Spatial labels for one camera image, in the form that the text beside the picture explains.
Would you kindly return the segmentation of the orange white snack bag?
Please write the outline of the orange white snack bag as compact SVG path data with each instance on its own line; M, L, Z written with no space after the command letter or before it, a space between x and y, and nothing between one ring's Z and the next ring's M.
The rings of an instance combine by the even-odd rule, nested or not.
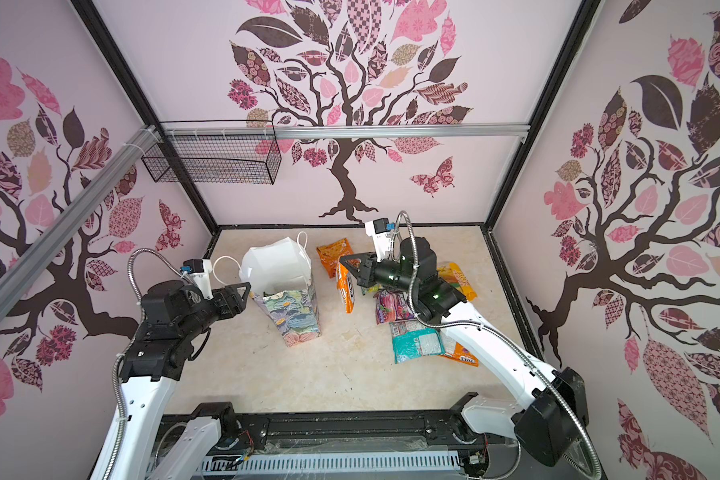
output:
M352 276L349 270L341 263L336 268L337 290L344 304L345 312L351 314L355 306L355 294Z

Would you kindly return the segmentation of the purple candy snack bag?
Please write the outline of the purple candy snack bag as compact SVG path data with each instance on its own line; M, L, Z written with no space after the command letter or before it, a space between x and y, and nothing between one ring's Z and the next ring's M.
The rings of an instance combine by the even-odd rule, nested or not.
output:
M374 295L375 320L377 324L405 322L414 319L402 292L381 290Z

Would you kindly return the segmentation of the patterned paper bag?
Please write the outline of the patterned paper bag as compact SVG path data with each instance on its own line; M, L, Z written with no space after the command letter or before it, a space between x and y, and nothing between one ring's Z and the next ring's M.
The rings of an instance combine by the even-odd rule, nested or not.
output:
M285 344L293 347L321 335L319 308L312 261L306 246L308 235L284 237L274 243L251 247L240 260L231 255L214 259L231 261L237 278L250 284L248 297L267 315Z

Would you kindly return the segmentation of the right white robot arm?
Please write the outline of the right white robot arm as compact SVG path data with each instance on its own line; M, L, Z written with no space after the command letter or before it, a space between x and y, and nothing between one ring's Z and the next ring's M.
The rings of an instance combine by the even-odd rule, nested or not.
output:
M403 293L416 322L465 347L502 382L510 401L475 396L458 408L473 433L512 439L545 466L566 460L590 479L601 477L602 465L586 431L582 377L533 356L494 327L439 275L425 238L404 239L397 260L366 252L345 255L339 263L362 287L380 285Z

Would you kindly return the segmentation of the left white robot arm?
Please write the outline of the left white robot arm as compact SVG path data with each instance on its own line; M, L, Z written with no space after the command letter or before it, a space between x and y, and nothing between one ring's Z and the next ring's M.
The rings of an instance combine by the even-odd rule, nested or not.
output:
M250 290L243 282L204 295L181 280L149 288L140 301L145 317L114 365L116 412L92 478L144 478L165 409L185 364L197 356L194 340L243 313Z

